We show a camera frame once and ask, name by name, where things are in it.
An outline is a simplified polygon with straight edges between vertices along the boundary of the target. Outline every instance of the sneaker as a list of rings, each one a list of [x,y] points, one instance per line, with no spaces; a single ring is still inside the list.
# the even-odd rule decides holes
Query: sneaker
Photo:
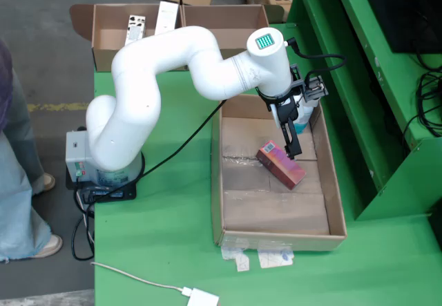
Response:
[[[43,192],[48,192],[52,190],[55,186],[55,178],[49,173],[44,173],[44,190]]]
[[[34,256],[31,256],[31,258],[40,259],[52,256],[56,254],[61,249],[62,246],[63,246],[63,240],[61,239],[61,237],[52,234],[50,235],[50,240],[48,244],[46,244],[39,253],[35,254]]]

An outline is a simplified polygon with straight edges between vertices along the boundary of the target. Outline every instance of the white device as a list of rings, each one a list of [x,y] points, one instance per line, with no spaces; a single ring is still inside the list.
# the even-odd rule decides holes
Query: white device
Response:
[[[292,82],[284,38],[274,28],[256,30],[246,51],[225,60],[212,32],[199,26],[124,46],[112,62],[116,97],[96,97],[86,112],[89,149],[99,169],[118,171],[139,155],[160,116],[155,76],[184,65],[199,94],[212,100],[255,87],[277,97],[287,93]]]
[[[179,5],[177,3],[161,1],[158,7],[155,35],[175,30]]]

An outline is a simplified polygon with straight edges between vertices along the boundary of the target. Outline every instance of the person's leg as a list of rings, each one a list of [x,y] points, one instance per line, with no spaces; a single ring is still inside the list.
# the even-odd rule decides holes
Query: person's leg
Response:
[[[44,170],[37,153],[28,105],[15,72],[13,72],[12,103],[7,119],[8,122],[3,132],[28,176],[33,194],[40,193],[44,190]]]
[[[28,258],[50,241],[50,227],[31,206],[32,187],[0,132],[0,261]]]

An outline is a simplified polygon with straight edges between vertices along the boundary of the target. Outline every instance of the status light display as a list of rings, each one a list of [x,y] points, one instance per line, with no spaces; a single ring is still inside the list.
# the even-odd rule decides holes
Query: status light display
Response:
[[[264,49],[266,47],[273,45],[275,42],[273,41],[273,38],[271,37],[271,35],[268,34],[268,35],[263,35],[262,37],[257,38],[256,43],[257,43],[259,49]]]

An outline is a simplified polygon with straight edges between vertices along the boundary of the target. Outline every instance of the green table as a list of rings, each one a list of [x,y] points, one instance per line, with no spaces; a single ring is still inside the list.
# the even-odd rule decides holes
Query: green table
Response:
[[[295,35],[301,49],[314,47],[311,28],[276,27]],[[311,68],[291,53],[290,59],[304,73]],[[157,80],[162,113],[143,148],[147,169],[174,152],[216,106],[196,93],[188,72]],[[112,93],[111,75],[96,73],[95,94]],[[137,199],[97,205],[95,260],[147,280],[198,287],[220,295],[224,306],[440,305],[442,253],[425,217],[354,221],[360,206],[353,196],[360,182],[354,169],[358,156],[343,150],[345,142],[355,140],[346,137],[345,113],[333,103],[331,97],[323,108],[349,235],[334,252],[299,253],[291,267],[261,269],[256,251],[249,250],[251,270],[242,273],[222,259],[211,231],[208,125],[177,157],[138,183]],[[97,306],[185,306],[187,301],[176,291],[95,270]]]

